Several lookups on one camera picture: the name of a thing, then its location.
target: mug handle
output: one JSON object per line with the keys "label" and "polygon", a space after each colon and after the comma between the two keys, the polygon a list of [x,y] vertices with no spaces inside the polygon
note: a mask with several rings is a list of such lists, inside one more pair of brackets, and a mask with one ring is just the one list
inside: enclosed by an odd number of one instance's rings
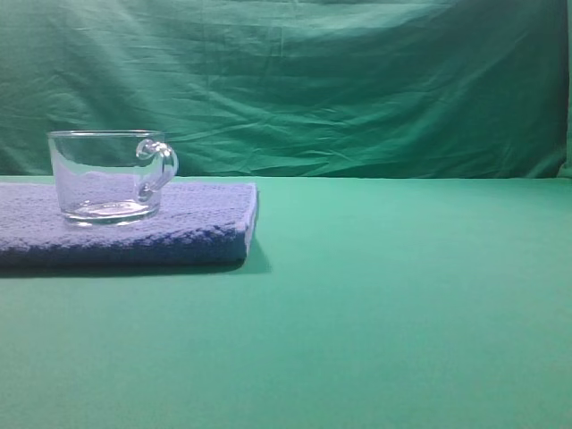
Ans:
{"label": "mug handle", "polygon": [[156,181],[146,181],[139,186],[139,201],[148,201],[153,195],[166,185],[177,173],[179,159],[172,147],[163,141],[144,139],[137,145],[137,158],[148,160],[152,157],[161,158],[161,176]]}

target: cup base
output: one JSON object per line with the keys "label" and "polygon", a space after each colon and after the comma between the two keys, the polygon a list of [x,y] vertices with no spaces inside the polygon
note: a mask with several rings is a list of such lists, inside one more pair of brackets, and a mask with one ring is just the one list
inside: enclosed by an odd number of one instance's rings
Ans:
{"label": "cup base", "polygon": [[87,224],[131,223],[153,216],[159,206],[144,206],[135,201],[117,201],[81,206],[63,216],[70,222]]}

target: green table surface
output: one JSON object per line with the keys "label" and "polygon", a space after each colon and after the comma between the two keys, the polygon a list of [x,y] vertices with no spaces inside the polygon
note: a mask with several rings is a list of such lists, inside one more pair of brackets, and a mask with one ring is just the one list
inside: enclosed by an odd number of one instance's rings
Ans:
{"label": "green table surface", "polygon": [[0,427],[572,427],[572,181],[254,181],[241,267],[1,272]]}

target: clear glass mug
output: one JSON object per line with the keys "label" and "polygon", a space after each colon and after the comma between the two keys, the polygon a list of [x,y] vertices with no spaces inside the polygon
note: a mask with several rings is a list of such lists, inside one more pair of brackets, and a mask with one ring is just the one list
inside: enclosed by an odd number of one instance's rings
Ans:
{"label": "clear glass mug", "polygon": [[154,215],[179,162],[164,133],[147,130],[47,134],[63,216],[120,223]]}

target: folded towel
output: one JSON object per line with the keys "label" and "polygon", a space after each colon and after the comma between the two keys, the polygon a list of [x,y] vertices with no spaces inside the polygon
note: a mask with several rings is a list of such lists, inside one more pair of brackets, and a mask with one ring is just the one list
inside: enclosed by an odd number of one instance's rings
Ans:
{"label": "folded towel", "polygon": [[255,227],[254,184],[170,183],[155,216],[79,227],[60,214],[54,185],[0,184],[0,266],[239,262]]}

